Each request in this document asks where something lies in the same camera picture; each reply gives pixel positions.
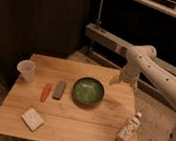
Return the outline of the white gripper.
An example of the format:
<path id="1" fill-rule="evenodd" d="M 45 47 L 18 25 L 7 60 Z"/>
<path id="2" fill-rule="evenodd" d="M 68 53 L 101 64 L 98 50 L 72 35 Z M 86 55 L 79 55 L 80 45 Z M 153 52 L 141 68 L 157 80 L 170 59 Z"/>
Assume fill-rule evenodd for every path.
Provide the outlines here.
<path id="1" fill-rule="evenodd" d="M 119 77 L 114 76 L 109 80 L 109 86 L 118 84 L 120 82 L 126 82 L 127 84 L 130 84 L 130 86 L 132 86 L 132 90 L 134 91 L 134 93 L 137 93 L 138 79 L 139 79 L 138 74 L 135 75 L 130 74 L 126 68 L 123 68 L 119 73 Z"/>

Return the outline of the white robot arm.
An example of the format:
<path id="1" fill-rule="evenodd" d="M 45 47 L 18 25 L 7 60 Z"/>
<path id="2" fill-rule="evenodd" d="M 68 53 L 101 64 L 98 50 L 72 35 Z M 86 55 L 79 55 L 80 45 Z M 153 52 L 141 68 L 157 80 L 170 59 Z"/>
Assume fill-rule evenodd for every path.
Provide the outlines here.
<path id="1" fill-rule="evenodd" d="M 121 53 L 128 62 L 119 75 L 111 79 L 111 84 L 121 81 L 133 83 L 143 73 L 176 110 L 176 77 L 156 64 L 154 58 L 157 51 L 154 46 L 116 45 L 115 51 Z M 176 141 L 176 123 L 169 141 Z"/>

